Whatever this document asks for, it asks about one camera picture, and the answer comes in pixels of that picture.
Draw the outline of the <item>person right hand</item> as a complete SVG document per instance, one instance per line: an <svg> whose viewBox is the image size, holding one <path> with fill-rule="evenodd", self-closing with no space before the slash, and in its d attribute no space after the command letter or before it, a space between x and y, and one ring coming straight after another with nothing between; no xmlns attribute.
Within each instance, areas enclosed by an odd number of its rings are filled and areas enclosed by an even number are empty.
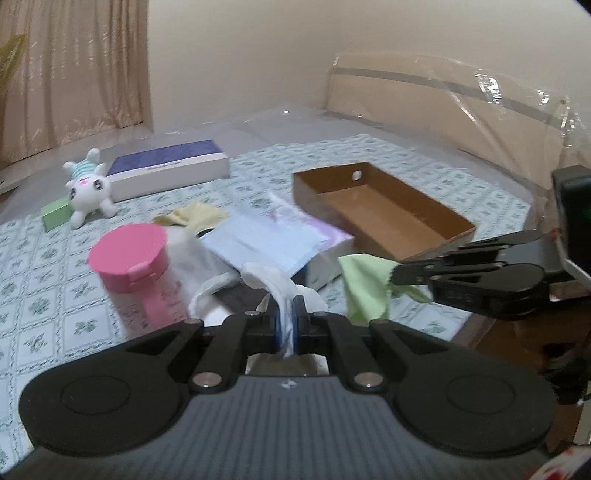
<svg viewBox="0 0 591 480"><path fill-rule="evenodd" d="M552 359L573 348L572 342L552 340L542 330L519 322L496 321L476 346L476 351L508 363L540 371Z"/></svg>

